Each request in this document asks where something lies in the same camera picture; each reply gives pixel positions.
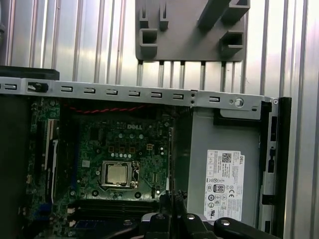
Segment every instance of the corrugated metal wall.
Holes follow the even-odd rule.
[[[319,238],[318,0],[251,0],[241,63],[138,62],[134,7],[134,0],[4,0],[0,59],[57,69],[62,81],[293,97],[285,238]]]

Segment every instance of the white label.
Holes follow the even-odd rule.
[[[240,151],[208,150],[204,215],[241,220],[245,156]]]

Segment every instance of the green circuit board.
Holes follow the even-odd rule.
[[[30,203],[28,218],[37,217],[39,206],[45,199],[45,154],[36,155],[37,151],[46,151],[48,120],[58,120],[60,116],[59,101],[38,98],[31,104],[31,126],[26,178],[26,197]]]
[[[82,121],[77,172],[78,196],[87,199],[158,201],[167,183],[169,120]],[[137,185],[131,188],[114,187],[111,184],[101,186],[102,181],[107,181],[103,178],[103,162],[111,162],[110,169],[117,162],[122,165],[139,164]],[[124,174],[126,171],[122,169],[119,173]],[[111,173],[106,177],[112,181]]]
[[[103,115],[77,116],[75,180],[68,191],[52,203],[48,200],[46,162],[50,129],[60,139],[60,101],[36,98],[31,103],[30,143],[26,179],[26,205],[22,213],[29,222],[50,220],[43,235],[67,236],[67,206],[78,199],[159,201],[168,184],[171,145],[170,116],[159,119],[120,119]]]

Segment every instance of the motherboard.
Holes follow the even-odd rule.
[[[159,200],[168,184],[169,121],[80,123],[77,197]]]
[[[70,206],[74,203],[93,202],[102,208],[110,202],[158,202],[169,187],[172,118],[164,114],[156,119],[135,119],[125,113],[74,114],[71,123],[76,133],[69,144],[61,137],[66,134],[61,132],[66,127],[62,127],[60,115],[68,111],[65,107],[59,99],[49,98],[37,98],[31,104],[26,203],[22,208],[29,225],[48,222],[45,233],[71,237],[73,228],[79,226],[70,219],[75,215]],[[73,152],[68,157],[72,160],[71,180],[65,191],[59,191],[56,182],[64,173],[59,167],[64,160],[59,152],[62,144]]]

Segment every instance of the rectangular slot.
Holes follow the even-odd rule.
[[[271,135],[270,141],[275,142],[277,140],[277,121],[278,118],[276,116],[272,116],[271,118]]]
[[[28,92],[47,93],[49,86],[47,83],[28,82]]]
[[[183,94],[173,94],[173,99],[174,100],[184,100],[184,95]]]
[[[4,85],[4,89],[5,90],[15,91],[16,90],[16,84],[5,84]]]
[[[219,103],[220,102],[220,97],[210,96],[209,97],[209,102]]]
[[[151,98],[161,98],[162,95],[160,92],[152,92],[151,93]]]
[[[84,93],[86,93],[86,94],[95,94],[95,88],[85,87],[84,88]]]
[[[61,92],[73,92],[72,86],[61,86]]]
[[[263,194],[261,199],[262,205],[274,205],[275,204],[275,195],[265,195]]]
[[[276,150],[273,149],[273,147],[270,149],[270,159],[268,161],[268,173],[274,173],[275,172],[275,161],[274,157],[276,155]]]
[[[118,91],[117,90],[114,90],[114,89],[107,89],[106,90],[106,94],[108,96],[117,96],[118,95]]]
[[[130,91],[129,96],[140,97],[141,93],[139,91]]]
[[[271,222],[265,221],[265,232],[270,234]]]

